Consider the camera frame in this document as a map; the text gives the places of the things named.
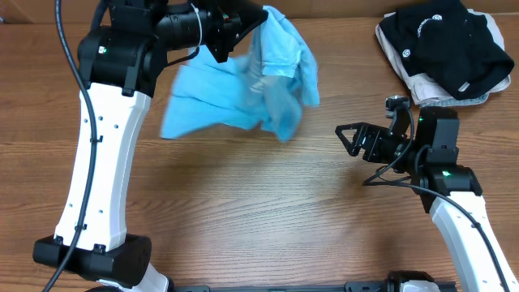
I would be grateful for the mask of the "light blue t-shirt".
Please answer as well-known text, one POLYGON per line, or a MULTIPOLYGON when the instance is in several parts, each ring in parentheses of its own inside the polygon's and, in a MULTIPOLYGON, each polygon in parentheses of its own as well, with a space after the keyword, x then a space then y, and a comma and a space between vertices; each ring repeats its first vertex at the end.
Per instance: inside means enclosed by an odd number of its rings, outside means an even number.
POLYGON ((172 84, 161 137, 174 140, 217 124, 261 127, 283 143, 306 107, 320 104, 318 64, 295 26, 273 6, 252 33, 248 52, 218 63, 205 46, 181 65, 172 84))

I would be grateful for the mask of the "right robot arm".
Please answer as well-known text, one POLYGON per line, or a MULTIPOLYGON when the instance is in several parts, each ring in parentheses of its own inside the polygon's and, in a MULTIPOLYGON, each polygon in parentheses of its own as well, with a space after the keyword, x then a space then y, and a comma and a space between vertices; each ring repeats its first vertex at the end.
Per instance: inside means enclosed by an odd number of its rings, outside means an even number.
POLYGON ((365 186, 409 188, 431 216, 464 291, 516 291, 518 280, 496 239, 475 172, 457 162, 460 120, 453 109, 426 107, 414 118, 397 107, 389 128, 338 126, 349 155, 381 167, 365 186))

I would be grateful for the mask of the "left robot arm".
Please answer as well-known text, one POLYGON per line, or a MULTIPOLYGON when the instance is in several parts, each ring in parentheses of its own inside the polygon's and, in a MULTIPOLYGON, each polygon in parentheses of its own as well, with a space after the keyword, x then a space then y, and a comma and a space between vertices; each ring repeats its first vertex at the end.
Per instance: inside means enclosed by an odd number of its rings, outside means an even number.
POLYGON ((109 0, 67 61, 79 85, 81 124, 66 205, 38 264, 94 281, 99 291, 171 291, 151 264, 151 240, 129 234, 127 188, 135 146, 168 53, 206 46, 217 62, 268 17, 250 1, 109 0))

